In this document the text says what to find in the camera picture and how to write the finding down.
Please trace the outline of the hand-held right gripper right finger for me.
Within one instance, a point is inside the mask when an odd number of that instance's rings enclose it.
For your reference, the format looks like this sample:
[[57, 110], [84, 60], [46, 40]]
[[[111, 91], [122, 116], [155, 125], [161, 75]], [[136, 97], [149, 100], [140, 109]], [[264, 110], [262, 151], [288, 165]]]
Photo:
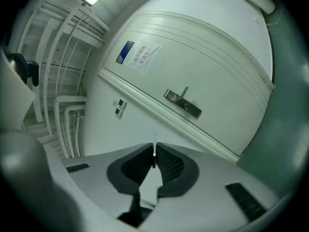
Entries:
[[261, 232], [286, 206], [266, 185], [237, 165], [211, 153], [158, 143], [199, 169], [191, 188], [179, 197], [160, 198], [147, 217], [147, 232]]

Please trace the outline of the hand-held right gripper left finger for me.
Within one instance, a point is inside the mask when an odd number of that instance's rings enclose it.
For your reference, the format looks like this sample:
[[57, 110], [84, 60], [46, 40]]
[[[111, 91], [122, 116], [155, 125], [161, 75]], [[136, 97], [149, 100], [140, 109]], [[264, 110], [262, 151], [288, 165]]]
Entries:
[[82, 192], [112, 217], [141, 209], [143, 218], [154, 210], [140, 197], [140, 186], [153, 165], [152, 143], [62, 163]]

